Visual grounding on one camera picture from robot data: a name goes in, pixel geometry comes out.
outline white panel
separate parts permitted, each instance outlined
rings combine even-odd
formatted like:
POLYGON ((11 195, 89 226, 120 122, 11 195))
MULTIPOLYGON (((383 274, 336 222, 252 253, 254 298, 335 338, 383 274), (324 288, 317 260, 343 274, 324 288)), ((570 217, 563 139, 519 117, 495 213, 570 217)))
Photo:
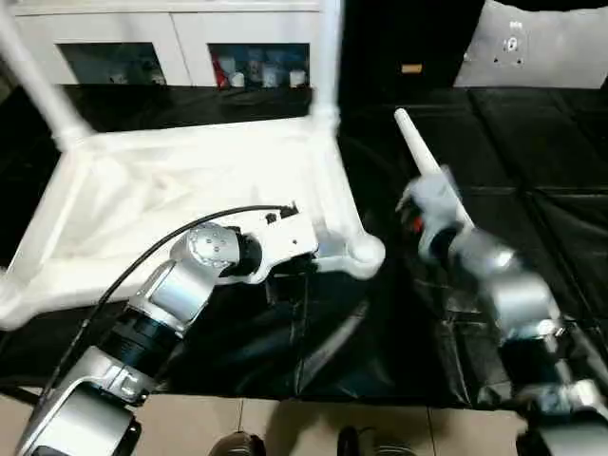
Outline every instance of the white panel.
POLYGON ((215 86, 209 44, 308 43, 311 84, 318 77, 317 12, 218 12, 173 14, 194 86, 215 86))
POLYGON ((319 0, 20 0, 13 14, 99 12, 319 11, 319 0))
POLYGON ((167 13, 61 14, 16 18, 24 41, 55 84, 77 84, 56 44, 152 43, 166 82, 190 86, 167 13))

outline white pole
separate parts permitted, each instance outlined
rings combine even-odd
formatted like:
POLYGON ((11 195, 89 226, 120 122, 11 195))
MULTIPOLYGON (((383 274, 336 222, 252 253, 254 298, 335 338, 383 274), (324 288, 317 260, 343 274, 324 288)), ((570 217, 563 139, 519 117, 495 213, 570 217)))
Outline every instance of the white pole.
POLYGON ((319 30, 319 61, 314 87, 313 115, 331 127, 340 121, 338 110, 338 84, 342 48, 342 0, 323 0, 321 5, 319 30))
POLYGON ((66 94, 52 85, 23 43, 7 6, 0 0, 0 54, 38 107, 60 149, 90 134, 66 94))
MULTIPOLYGON (((439 166, 439 163, 437 163, 433 154, 430 153, 427 143, 422 139, 422 136, 420 136, 418 128, 416 128, 414 122, 411 121, 408 112, 404 108, 399 108, 395 111, 394 117, 395 121, 397 121, 397 125, 399 125, 401 134, 405 138, 406 143, 408 143, 409 152, 411 152, 411 156, 414 158, 420 174, 425 176, 443 173, 444 171, 439 166)), ((468 216, 461 201, 456 217, 466 226, 473 226, 473 220, 468 216)))

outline floor tile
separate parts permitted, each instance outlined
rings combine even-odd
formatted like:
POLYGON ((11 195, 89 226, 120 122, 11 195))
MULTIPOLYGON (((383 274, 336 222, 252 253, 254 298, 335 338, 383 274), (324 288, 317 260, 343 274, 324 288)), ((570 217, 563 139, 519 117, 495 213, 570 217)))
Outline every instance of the floor tile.
POLYGON ((516 456, 524 421, 510 411, 431 409, 437 456, 516 456))
POLYGON ((153 395, 137 411, 142 424, 139 456, 205 456, 238 429, 240 399, 153 395))
POLYGON ((30 406, 0 395, 0 456, 14 454, 30 413, 30 406))
POLYGON ((334 456, 345 426, 376 428, 432 456, 426 408, 371 407, 245 399, 240 427, 262 437, 268 456, 334 456))

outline black mat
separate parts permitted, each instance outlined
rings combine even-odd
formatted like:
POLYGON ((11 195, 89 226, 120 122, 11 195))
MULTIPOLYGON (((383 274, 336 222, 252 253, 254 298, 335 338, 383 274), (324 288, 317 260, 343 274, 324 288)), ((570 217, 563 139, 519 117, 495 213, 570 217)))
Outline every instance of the black mat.
MULTIPOLYGON (((68 93, 100 131, 293 117, 306 113, 310 101, 309 92, 291 90, 113 86, 68 93)), ((508 397, 496 345, 474 301, 423 265, 401 235, 394 206, 416 172, 392 119, 398 105, 451 166, 476 222, 522 251, 570 324, 605 352, 605 92, 419 89, 404 93, 400 104, 343 111, 339 143, 357 207, 366 229, 388 248, 377 277, 311 275, 219 289, 162 390, 482 409, 508 397)), ((22 210, 0 228, 6 264, 57 152, 23 92, 0 106, 0 122, 0 182, 5 195, 23 199, 22 210)), ((115 312, 108 309, 89 341, 115 312)), ((40 315, 11 334, 0 351, 0 385, 44 383, 84 314, 40 315)))

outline silver robotic arm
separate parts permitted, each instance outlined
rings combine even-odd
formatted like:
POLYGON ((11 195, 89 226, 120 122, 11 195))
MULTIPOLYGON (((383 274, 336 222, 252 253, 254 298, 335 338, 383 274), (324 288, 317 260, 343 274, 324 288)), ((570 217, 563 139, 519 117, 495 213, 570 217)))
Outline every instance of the silver robotic arm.
POLYGON ((279 263, 313 253, 313 226, 301 214, 258 233, 204 223, 188 231, 128 301, 98 346, 89 347, 41 410, 32 416, 18 455, 131 454, 140 406, 188 328, 222 281, 258 283, 279 263))
POLYGON ((414 180, 397 209, 420 257, 474 292, 494 326, 514 402, 529 425, 520 454, 607 454, 608 408, 597 383, 571 369, 572 334, 542 277, 459 216, 462 204, 445 168, 414 180))

